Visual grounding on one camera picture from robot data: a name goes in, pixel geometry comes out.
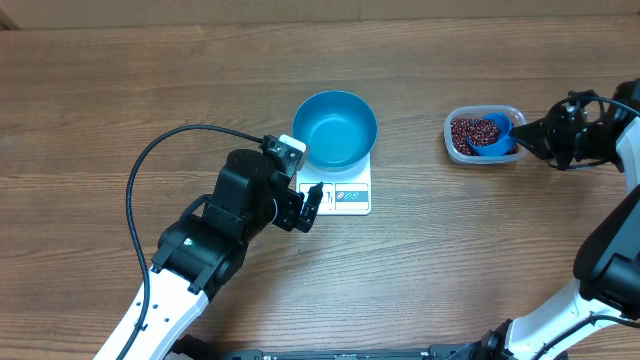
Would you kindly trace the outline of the blue plastic measuring scoop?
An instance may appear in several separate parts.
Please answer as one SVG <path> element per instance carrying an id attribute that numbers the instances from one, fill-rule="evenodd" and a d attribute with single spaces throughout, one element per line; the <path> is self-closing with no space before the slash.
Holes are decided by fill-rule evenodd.
<path id="1" fill-rule="evenodd" d="M 516 144 L 514 139 L 509 136 L 510 130 L 514 128 L 514 124 L 511 119 L 502 112 L 490 113 L 485 115 L 483 118 L 491 119 L 499 125 L 501 129 L 500 139 L 492 145 L 471 145 L 471 147 L 478 153 L 479 156 L 502 156 L 508 154 Z"/>

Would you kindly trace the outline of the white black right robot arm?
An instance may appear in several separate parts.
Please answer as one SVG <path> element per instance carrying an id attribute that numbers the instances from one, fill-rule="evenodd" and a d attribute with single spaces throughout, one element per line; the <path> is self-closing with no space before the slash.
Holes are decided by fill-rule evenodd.
<path id="1" fill-rule="evenodd" d="M 547 115 L 509 133 L 557 170 L 612 163 L 626 197 L 587 237 L 572 280 L 526 316 L 487 332 L 460 359 L 563 359 L 572 345 L 611 325 L 639 325 L 639 82 L 612 97 L 572 92 Z"/>

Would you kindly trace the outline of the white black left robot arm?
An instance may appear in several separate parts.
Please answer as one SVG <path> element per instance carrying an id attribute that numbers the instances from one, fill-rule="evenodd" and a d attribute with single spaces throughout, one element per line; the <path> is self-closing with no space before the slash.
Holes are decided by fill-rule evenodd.
<path id="1" fill-rule="evenodd" d="M 212 193 L 194 200 L 158 240 L 143 284 L 99 359 L 162 359 L 242 267 L 268 224 L 308 232 L 322 198 L 290 189 L 304 152 L 286 144 L 229 153 Z"/>

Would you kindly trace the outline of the white digital kitchen scale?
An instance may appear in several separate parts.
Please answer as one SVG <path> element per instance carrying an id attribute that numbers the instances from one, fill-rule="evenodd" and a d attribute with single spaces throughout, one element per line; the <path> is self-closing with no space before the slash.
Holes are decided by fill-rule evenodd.
<path id="1" fill-rule="evenodd" d="M 308 158 L 297 173 L 296 191 L 308 197 L 309 190 L 323 183 L 319 215 L 366 216 L 372 210 L 371 152 L 351 167 L 326 167 Z"/>

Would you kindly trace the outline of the red beans in scoop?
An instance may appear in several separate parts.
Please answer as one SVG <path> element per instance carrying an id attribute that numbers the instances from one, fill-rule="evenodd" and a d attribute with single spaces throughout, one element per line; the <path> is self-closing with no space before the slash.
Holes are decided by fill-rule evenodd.
<path id="1" fill-rule="evenodd" d="M 500 139 L 501 129 L 491 119 L 476 119 L 471 122 L 468 142 L 473 146 L 488 146 Z"/>

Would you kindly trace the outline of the teal metal bowl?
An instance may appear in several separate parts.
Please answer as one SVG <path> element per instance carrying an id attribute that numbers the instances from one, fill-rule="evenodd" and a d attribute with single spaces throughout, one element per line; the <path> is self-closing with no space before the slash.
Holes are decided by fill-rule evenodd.
<path id="1" fill-rule="evenodd" d="M 369 104 L 342 90 L 317 93 L 297 109 L 292 135 L 310 147 L 309 162 L 339 172 L 361 162 L 374 148 L 379 125 Z"/>

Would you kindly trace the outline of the clear plastic container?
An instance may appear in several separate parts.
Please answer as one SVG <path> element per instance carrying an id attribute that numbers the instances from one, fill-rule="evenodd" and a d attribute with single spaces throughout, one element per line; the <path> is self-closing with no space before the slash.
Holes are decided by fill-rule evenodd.
<path id="1" fill-rule="evenodd" d="M 444 121 L 444 142 L 449 158 L 454 163 L 467 165 L 494 165 L 516 162 L 522 159 L 525 152 L 517 146 L 517 151 L 501 156 L 467 155 L 460 152 L 453 138 L 452 122 L 458 118 L 480 119 L 493 113 L 503 113 L 515 126 L 526 125 L 524 114 L 515 107 L 508 105 L 472 105 L 453 110 Z"/>

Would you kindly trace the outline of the red adzuki beans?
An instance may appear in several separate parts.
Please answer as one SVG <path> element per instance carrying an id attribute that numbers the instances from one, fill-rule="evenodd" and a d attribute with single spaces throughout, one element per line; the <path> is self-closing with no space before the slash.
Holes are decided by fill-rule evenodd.
<path id="1" fill-rule="evenodd" d="M 478 156 L 478 153 L 471 147 L 468 142 L 468 135 L 471 128 L 473 118 L 458 117 L 451 121 L 451 138 L 454 148 L 463 155 Z"/>

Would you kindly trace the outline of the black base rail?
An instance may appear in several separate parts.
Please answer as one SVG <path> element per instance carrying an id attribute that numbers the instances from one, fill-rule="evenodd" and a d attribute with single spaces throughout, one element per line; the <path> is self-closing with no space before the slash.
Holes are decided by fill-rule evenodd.
<path id="1" fill-rule="evenodd" d="M 433 344 L 427 348 L 328 350 L 270 352 L 258 349 L 219 353 L 210 344 L 185 335 L 165 356 L 165 360 L 457 360 L 514 359 L 506 350 L 499 350 L 494 337 L 463 344 Z"/>

